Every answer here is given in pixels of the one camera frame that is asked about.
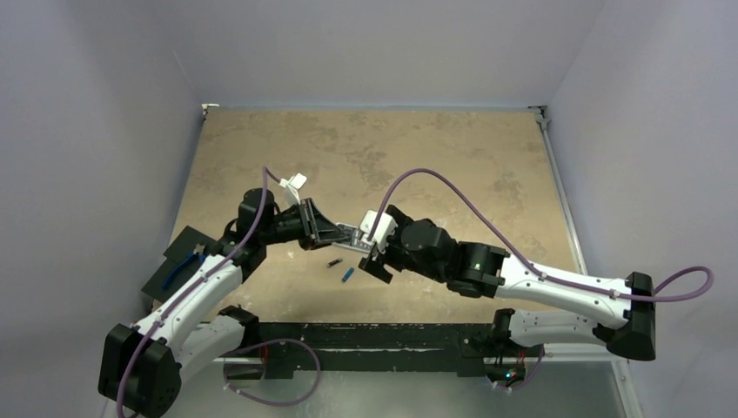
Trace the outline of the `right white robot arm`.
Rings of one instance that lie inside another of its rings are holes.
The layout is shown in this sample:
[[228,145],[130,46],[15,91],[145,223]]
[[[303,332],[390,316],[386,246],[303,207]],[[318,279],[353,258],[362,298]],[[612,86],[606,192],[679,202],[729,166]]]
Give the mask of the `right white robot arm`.
[[655,307],[650,276],[597,278],[534,264],[507,250],[457,241],[429,219],[413,220],[394,206],[368,211],[354,234],[367,255],[361,270],[388,283],[389,272],[409,270],[461,296],[528,300],[548,313],[496,313],[488,341],[499,354],[548,343],[603,346],[635,361],[656,357]]

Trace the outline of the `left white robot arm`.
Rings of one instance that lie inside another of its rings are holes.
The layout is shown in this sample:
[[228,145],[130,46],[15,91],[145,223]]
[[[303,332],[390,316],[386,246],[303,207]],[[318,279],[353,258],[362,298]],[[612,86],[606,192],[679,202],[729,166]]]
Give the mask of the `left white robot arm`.
[[241,307],[225,307],[210,321],[207,314],[265,261],[269,245],[295,241],[311,251],[350,239],[312,199],[293,198],[280,209],[265,186],[245,193],[220,239],[186,227],[149,282],[161,306],[106,336],[99,393],[114,401],[119,417],[160,417],[183,384],[218,357],[267,360],[271,345],[292,339],[264,340],[259,318]]

